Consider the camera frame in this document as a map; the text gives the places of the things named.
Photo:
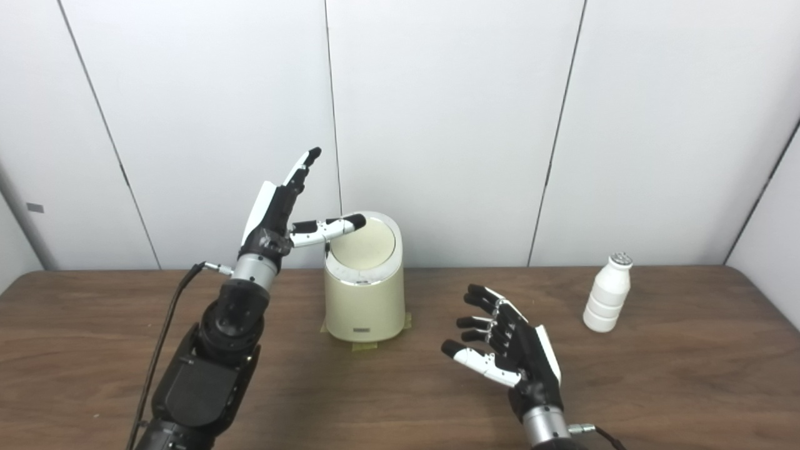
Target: silver bottle cap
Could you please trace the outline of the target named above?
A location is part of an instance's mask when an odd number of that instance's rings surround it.
[[[620,251],[619,253],[614,253],[611,256],[611,260],[615,263],[619,264],[620,266],[630,266],[634,263],[634,261],[628,256],[624,251]]]

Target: cream trash can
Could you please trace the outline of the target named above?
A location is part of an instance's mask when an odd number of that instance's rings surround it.
[[[363,228],[325,245],[325,326],[340,340],[377,342],[406,322],[402,238],[388,216],[359,213]]]

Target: cable connector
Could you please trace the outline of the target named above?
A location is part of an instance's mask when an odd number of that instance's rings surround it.
[[[234,274],[234,269],[224,264],[205,263],[203,267],[211,271],[219,272],[223,275],[231,276]]]
[[[572,424],[572,425],[567,425],[566,430],[570,432],[571,435],[576,435],[576,434],[593,432],[595,430],[595,427],[592,424]]]

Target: round lid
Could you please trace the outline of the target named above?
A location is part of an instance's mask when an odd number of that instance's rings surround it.
[[[380,266],[394,253],[394,233],[374,217],[355,233],[330,241],[334,257],[347,267],[363,271]]]

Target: wooden table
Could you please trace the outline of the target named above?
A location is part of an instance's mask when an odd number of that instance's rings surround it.
[[[319,270],[286,270],[266,313],[261,363],[222,450],[527,448],[503,388],[446,358],[468,283],[544,323],[570,422],[629,450],[800,448],[800,335],[728,267],[635,267],[617,328],[589,331],[596,267],[406,271],[413,327],[377,349],[320,332]],[[0,446],[123,448],[181,271],[37,272],[0,296]],[[215,298],[185,291],[162,369]],[[580,438],[592,450],[610,446]]]

